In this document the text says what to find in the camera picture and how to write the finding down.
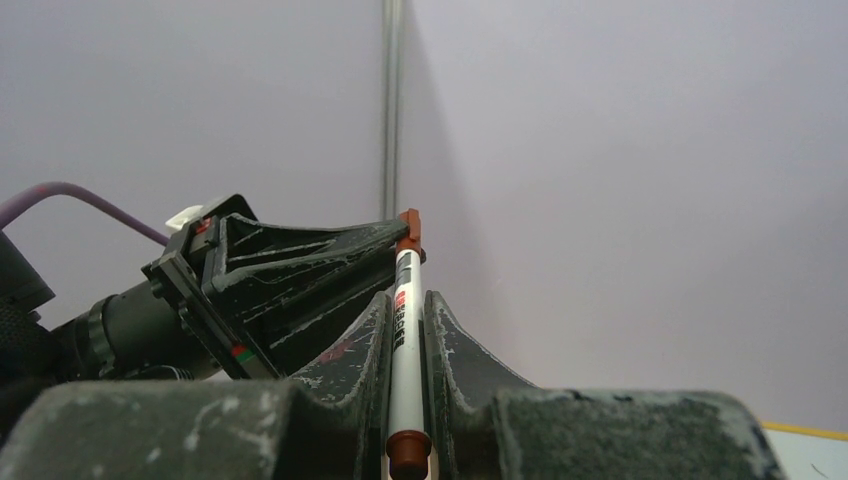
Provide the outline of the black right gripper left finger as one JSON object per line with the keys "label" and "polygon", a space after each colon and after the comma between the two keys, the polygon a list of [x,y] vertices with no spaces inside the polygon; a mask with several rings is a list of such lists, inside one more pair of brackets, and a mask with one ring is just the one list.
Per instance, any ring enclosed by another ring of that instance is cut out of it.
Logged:
{"label": "black right gripper left finger", "polygon": [[5,479],[380,479],[391,298],[284,380],[78,382],[43,392]]}

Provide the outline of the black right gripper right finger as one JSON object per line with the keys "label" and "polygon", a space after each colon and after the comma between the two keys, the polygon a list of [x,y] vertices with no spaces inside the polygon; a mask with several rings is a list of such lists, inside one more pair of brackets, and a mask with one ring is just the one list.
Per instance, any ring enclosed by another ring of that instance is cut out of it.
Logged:
{"label": "black right gripper right finger", "polygon": [[541,388],[425,297],[444,479],[781,479],[750,410],[715,391]]}

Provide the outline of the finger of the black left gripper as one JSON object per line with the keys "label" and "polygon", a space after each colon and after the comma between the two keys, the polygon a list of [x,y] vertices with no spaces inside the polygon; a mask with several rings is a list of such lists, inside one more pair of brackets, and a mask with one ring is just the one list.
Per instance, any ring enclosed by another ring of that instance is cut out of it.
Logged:
{"label": "finger of the black left gripper", "polygon": [[410,226],[275,226],[230,214],[217,224],[202,289],[242,375],[292,375],[321,356],[395,281]]}

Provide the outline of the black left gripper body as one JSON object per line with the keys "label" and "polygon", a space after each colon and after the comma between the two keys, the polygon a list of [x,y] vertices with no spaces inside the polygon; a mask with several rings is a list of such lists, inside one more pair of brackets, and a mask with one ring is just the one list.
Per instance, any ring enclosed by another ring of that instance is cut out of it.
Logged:
{"label": "black left gripper body", "polygon": [[235,380],[280,379],[282,371],[247,328],[214,302],[213,280],[225,273],[225,219],[256,215],[240,194],[224,196],[214,210],[169,235],[162,255],[142,268],[151,291],[177,313],[182,327],[204,347],[212,363]]}

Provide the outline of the white marker pen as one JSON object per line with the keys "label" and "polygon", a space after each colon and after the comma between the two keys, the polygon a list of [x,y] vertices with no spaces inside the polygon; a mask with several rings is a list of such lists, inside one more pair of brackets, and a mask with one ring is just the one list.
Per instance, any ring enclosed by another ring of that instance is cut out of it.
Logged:
{"label": "white marker pen", "polygon": [[429,474],[423,320],[421,254],[404,249],[396,259],[385,444],[393,479],[425,479]]}

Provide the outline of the red marker cap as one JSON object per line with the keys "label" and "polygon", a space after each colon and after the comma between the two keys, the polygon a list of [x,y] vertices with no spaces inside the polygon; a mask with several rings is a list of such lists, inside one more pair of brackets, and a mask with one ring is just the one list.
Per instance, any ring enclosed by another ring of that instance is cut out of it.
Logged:
{"label": "red marker cap", "polygon": [[399,214],[398,219],[407,227],[406,236],[396,242],[395,253],[397,256],[404,251],[414,251],[422,256],[422,222],[418,209],[410,208]]}

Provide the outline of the yellow framed whiteboard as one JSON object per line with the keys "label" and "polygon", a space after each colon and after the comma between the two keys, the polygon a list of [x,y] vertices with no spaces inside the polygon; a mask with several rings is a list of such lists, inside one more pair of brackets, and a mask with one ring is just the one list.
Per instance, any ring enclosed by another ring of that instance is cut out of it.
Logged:
{"label": "yellow framed whiteboard", "polygon": [[847,480],[847,433],[763,422],[788,479]]}

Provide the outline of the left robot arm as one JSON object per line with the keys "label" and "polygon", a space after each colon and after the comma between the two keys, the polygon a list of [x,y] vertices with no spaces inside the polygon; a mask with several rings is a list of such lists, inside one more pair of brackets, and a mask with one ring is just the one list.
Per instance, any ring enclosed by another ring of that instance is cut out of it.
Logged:
{"label": "left robot arm", "polygon": [[75,381],[282,379],[332,344],[395,279],[399,217],[337,228],[264,223],[231,195],[177,218],[141,283],[48,329],[53,297],[1,241],[1,432]]}

